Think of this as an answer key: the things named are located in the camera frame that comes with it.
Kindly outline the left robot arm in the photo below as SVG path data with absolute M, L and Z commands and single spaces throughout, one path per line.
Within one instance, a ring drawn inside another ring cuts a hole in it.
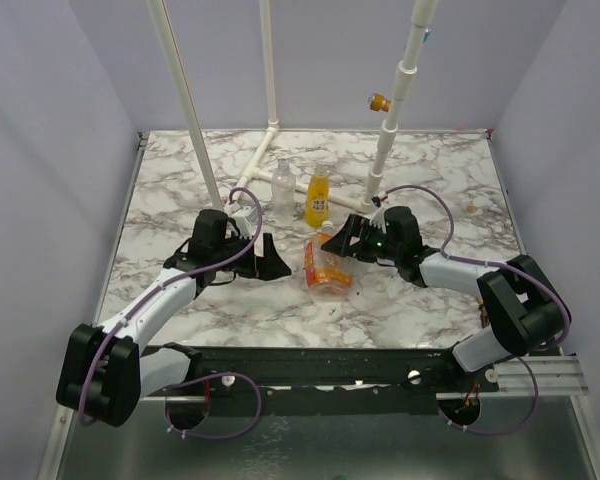
M 163 264 L 154 282 L 120 313 L 100 326 L 81 324 L 71 333 L 56 391 L 59 404 L 77 412 L 80 422 L 118 427 L 138 401 L 170 385 L 194 393 L 202 380 L 192 364 L 198 352 L 175 344 L 163 355 L 141 355 L 159 330 L 211 286 L 217 273 L 274 281 L 291 269 L 278 254 L 271 234 L 248 233 L 224 212 L 204 209 L 193 231 Z

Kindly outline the yellow pomelo drink bottle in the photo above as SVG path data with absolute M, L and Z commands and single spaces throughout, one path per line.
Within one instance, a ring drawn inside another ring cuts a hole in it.
M 329 219 L 329 190 L 327 169 L 318 165 L 308 184 L 305 203 L 305 221 L 313 228 L 320 228 Z

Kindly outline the orange label squat bottle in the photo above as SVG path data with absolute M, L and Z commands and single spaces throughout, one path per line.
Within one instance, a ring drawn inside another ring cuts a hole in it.
M 331 221 L 324 221 L 308 241 L 304 251 L 304 270 L 309 292 L 318 298 L 344 297 L 352 285 L 352 275 L 345 258 L 326 252 L 324 243 L 336 233 Z

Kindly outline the clear plastic bottle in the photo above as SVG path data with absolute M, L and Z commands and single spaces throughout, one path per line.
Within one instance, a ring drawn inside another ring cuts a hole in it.
M 295 187 L 296 177 L 291 172 L 290 163 L 280 160 L 271 179 L 271 205 L 279 223 L 288 224 L 294 217 Z

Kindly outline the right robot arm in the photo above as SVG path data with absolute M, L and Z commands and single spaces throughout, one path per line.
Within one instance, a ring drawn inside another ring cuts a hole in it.
M 404 206 L 391 207 L 373 222 L 351 214 L 322 245 L 326 253 L 394 267 L 421 288 L 453 290 L 482 301 L 489 325 L 450 348 L 440 379 L 460 392 L 476 371 L 548 345 L 571 325 L 570 314 L 538 264 L 527 255 L 506 262 L 447 257 L 423 243 L 418 221 Z

